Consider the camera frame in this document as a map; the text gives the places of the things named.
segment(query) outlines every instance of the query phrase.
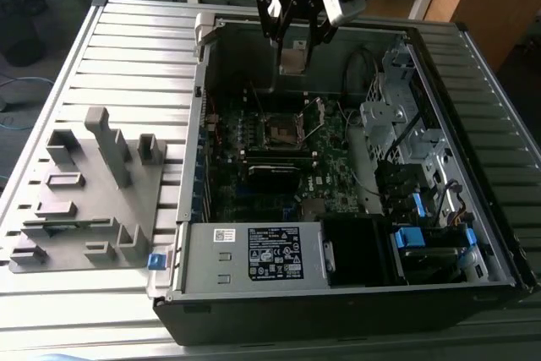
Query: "circuit board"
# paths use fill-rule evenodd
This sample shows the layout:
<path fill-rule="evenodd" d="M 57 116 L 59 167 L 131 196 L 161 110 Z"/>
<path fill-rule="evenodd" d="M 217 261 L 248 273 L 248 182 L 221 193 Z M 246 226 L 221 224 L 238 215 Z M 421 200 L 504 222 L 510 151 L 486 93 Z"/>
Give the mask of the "circuit board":
<path fill-rule="evenodd" d="M 264 100 L 250 106 L 245 96 L 226 101 L 219 114 L 212 115 L 213 221 L 296 222 L 312 221 L 327 211 L 359 212 L 344 139 L 345 120 L 336 99 L 317 99 L 315 103 L 315 97 L 305 96 L 298 103 L 299 114 L 284 112 L 282 107 L 276 107 L 281 110 L 273 112 Z M 296 136 L 303 137 L 303 142 L 295 143 Z M 246 168 L 243 154 L 249 150 L 255 154 L 290 157 L 274 168 L 288 165 L 295 171 L 291 177 L 286 174 L 280 179 L 271 178 L 262 182 L 261 188 L 254 188 L 247 184 L 243 173 Z M 269 166 L 267 161 L 262 163 L 259 167 Z M 284 185 L 289 183 L 288 179 L 294 179 L 295 184 Z"/>

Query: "ribbed metal surface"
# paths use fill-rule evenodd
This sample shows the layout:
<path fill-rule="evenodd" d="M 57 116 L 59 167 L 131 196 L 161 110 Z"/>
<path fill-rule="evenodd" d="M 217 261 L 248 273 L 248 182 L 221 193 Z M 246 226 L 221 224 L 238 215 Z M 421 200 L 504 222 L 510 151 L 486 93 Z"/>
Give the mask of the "ribbed metal surface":
<path fill-rule="evenodd" d="M 88 34 L 74 46 L 73 60 L 66 62 L 66 76 L 58 80 L 62 89 L 47 114 L 50 117 L 44 116 L 46 126 L 41 135 L 37 134 L 37 147 L 21 158 L 30 165 L 27 168 L 21 165 L 19 186 L 3 217 L 1 359 L 27 358 L 42 353 L 65 353 L 90 359 L 239 359 L 271 354 L 292 358 L 401 350 L 393 355 L 396 358 L 403 357 L 405 350 L 421 347 L 437 347 L 437 350 L 428 350 L 427 357 L 444 359 L 444 347 L 541 339 L 541 297 L 534 296 L 514 309 L 487 312 L 447 331 L 430 334 L 370 337 L 356 342 L 332 340 L 265 347 L 185 348 L 174 343 L 152 311 L 145 294 L 146 270 L 27 275 L 9 272 L 5 261 L 19 238 L 21 222 L 31 216 L 29 205 L 37 196 L 37 182 L 44 176 L 43 161 L 49 158 L 43 148 L 46 137 L 52 129 L 65 128 L 73 129 L 80 137 L 90 137 L 82 124 L 90 105 L 107 106 L 112 126 L 121 129 L 126 139 L 154 132 L 156 137 L 167 141 L 167 164 L 153 244 L 172 241 L 191 102 L 189 92 L 196 63 L 189 43 L 194 17 L 204 8 L 229 14 L 254 14 L 254 10 L 246 8 L 131 0 L 109 0 L 106 7 L 93 7 L 90 11 Z M 541 218 L 541 204 L 535 196 L 529 195 L 538 192 L 541 175 L 533 166 L 530 152 L 521 147 L 516 134 L 520 129 L 505 116 L 501 96 L 496 95 L 485 80 L 479 61 L 455 26 L 415 25 L 427 41 L 451 97 L 460 105 L 464 125 L 479 156 L 489 165 L 486 172 L 504 203 L 505 214 L 539 273 L 541 232 L 537 219 Z M 26 351 L 2 354 L 2 351 L 16 349 Z"/>
<path fill-rule="evenodd" d="M 511 119 L 513 111 L 506 95 L 490 73 L 487 75 L 467 35 L 452 25 L 437 36 L 431 30 L 427 32 L 424 25 L 419 29 L 485 166 L 496 199 L 516 231 L 533 272 L 541 276 L 541 172 L 536 147 L 528 144 L 522 124 Z M 524 237 L 525 228 L 529 237 Z M 528 312 L 541 319 L 541 309 Z"/>

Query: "blue cable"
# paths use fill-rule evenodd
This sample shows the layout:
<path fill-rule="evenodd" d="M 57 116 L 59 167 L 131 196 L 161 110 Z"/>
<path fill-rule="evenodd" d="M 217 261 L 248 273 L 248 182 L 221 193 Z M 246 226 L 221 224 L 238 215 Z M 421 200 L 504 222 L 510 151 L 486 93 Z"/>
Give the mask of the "blue cable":
<path fill-rule="evenodd" d="M 2 75 L 3 77 L 5 78 L 8 78 L 9 80 L 7 80 L 6 82 L 3 82 L 2 84 L 0 84 L 0 88 L 2 88 L 3 86 L 5 85 L 9 85 L 9 84 L 12 84 L 13 82 L 16 82 L 18 80 L 38 80 L 38 81 L 41 81 L 41 82 L 47 82 L 50 86 L 54 86 L 54 82 L 50 79 L 47 79 L 47 78 L 42 78 L 40 76 L 21 76 L 20 78 L 14 78 L 12 76 L 9 76 L 9 75 L 6 75 L 6 74 L 3 74 L 0 72 L 0 75 Z M 0 129 L 5 129 L 5 130 L 16 130 L 16 131 L 20 131 L 20 130 L 29 130 L 29 129 L 32 129 L 34 126 L 28 126 L 28 127 L 11 127 L 11 126 L 6 126 L 5 124 L 0 124 Z"/>
<path fill-rule="evenodd" d="M 6 126 L 5 124 L 0 124 L 0 129 L 6 129 L 6 130 L 17 130 L 17 131 L 20 131 L 20 130 L 30 130 L 32 129 L 34 126 L 28 126 L 28 127 L 11 127 L 11 126 Z"/>
<path fill-rule="evenodd" d="M 52 80 L 47 79 L 47 78 L 42 78 L 40 76 L 21 76 L 20 78 L 12 78 L 12 79 L 7 80 L 6 82 L 0 84 L 0 88 L 2 88 L 5 85 L 9 85 L 9 84 L 11 84 L 13 82 L 16 82 L 18 80 L 38 80 L 38 81 L 41 81 L 41 82 L 47 82 L 50 86 L 54 85 L 54 82 Z"/>

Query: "warning label sticker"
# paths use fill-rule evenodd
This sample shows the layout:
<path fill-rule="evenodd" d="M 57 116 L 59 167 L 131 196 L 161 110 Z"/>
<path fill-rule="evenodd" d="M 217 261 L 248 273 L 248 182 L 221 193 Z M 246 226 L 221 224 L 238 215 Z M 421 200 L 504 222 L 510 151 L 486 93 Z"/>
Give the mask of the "warning label sticker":
<path fill-rule="evenodd" d="M 252 281 L 303 279 L 298 227 L 249 228 L 248 262 Z"/>

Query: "metal table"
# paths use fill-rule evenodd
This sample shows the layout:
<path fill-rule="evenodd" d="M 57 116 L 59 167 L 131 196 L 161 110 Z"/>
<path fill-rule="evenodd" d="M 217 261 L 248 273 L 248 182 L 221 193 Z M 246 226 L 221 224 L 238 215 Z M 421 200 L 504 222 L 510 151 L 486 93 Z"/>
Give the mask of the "metal table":
<path fill-rule="evenodd" d="M 167 168 L 153 244 L 172 242 L 191 102 L 189 90 L 193 89 L 194 18 L 202 9 L 256 14 L 251 8 L 94 1 L 0 199 L 0 358 L 63 353 L 90 359 L 291 359 L 385 351 L 389 359 L 403 359 L 408 354 L 416 359 L 451 359 L 476 353 L 486 358 L 491 350 L 514 351 L 515 356 L 538 352 L 539 296 L 512 309 L 476 315 L 447 331 L 427 334 L 247 347 L 180 347 L 151 308 L 145 293 L 146 269 L 18 275 L 8 270 L 11 248 L 19 237 L 22 219 L 29 215 L 29 204 L 35 201 L 43 161 L 49 158 L 44 148 L 48 135 L 53 129 L 69 128 L 78 137 L 91 137 L 83 126 L 90 105 L 107 106 L 112 126 L 121 129 L 126 139 L 151 132 L 167 141 Z M 484 84 L 486 91 L 501 101 L 497 106 L 513 112 L 467 34 L 452 25 L 411 24 L 436 52 L 434 58 L 444 80 L 467 87 L 474 81 L 472 73 L 480 70 L 489 78 Z M 477 98 L 467 96 L 468 92 L 456 94 L 464 98 L 460 102 L 464 114 L 468 109 L 489 111 L 486 98 L 479 93 Z M 479 120 L 471 119 L 470 124 L 480 126 Z M 485 143 L 484 149 L 490 150 L 490 145 Z M 539 236 L 536 228 L 522 231 L 521 236 L 522 245 L 530 248 L 527 257 L 538 273 L 541 255 L 535 243 Z"/>

